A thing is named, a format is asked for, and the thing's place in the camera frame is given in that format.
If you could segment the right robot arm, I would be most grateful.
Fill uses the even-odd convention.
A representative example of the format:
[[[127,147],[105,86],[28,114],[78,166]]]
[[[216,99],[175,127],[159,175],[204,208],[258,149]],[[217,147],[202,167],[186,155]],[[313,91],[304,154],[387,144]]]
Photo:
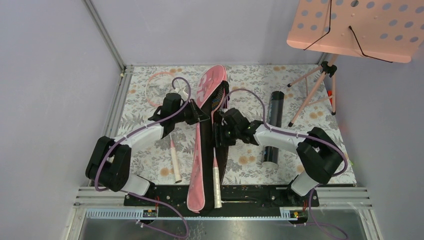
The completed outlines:
[[[229,147],[237,140],[255,146],[274,147],[297,154],[304,171],[289,184],[287,201],[293,206],[301,205],[307,194],[318,185],[327,184],[336,175],[346,156],[335,145],[327,133],[314,127],[302,133],[284,130],[260,120],[248,121],[235,108],[215,113],[214,124],[216,147]]]

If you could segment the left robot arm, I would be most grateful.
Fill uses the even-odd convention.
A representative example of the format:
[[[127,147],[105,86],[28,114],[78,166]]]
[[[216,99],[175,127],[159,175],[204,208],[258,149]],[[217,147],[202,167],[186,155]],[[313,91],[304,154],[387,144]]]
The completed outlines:
[[[124,136],[100,137],[85,170],[85,176],[101,185],[103,190],[136,194],[144,206],[152,204],[155,192],[147,179],[130,172],[132,150],[148,147],[165,138],[177,123],[188,125],[209,120],[194,99],[184,101],[177,93],[168,93],[146,124]]]

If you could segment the pink sport racket bag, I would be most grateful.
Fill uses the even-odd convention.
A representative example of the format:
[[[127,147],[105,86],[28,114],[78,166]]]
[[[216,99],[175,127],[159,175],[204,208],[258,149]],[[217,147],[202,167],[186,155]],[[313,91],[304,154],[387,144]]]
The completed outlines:
[[[215,136],[211,112],[213,110],[213,100],[221,89],[224,89],[225,99],[229,91],[227,71],[223,65],[215,65],[201,76],[195,98],[197,106],[209,115],[209,120],[197,123],[195,128],[193,166],[187,194],[187,208],[197,214],[203,209],[211,210],[215,206],[213,182]],[[228,149],[216,147],[216,151],[221,187],[227,163]]]

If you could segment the black shuttlecock tube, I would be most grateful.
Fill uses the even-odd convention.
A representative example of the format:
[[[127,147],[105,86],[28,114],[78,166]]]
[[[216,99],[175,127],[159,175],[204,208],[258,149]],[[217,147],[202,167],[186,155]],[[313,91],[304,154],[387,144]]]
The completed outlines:
[[[273,91],[270,96],[267,123],[280,128],[283,119],[285,94],[281,91]],[[279,149],[272,146],[265,146],[263,149],[262,166],[266,168],[277,168],[279,159]]]

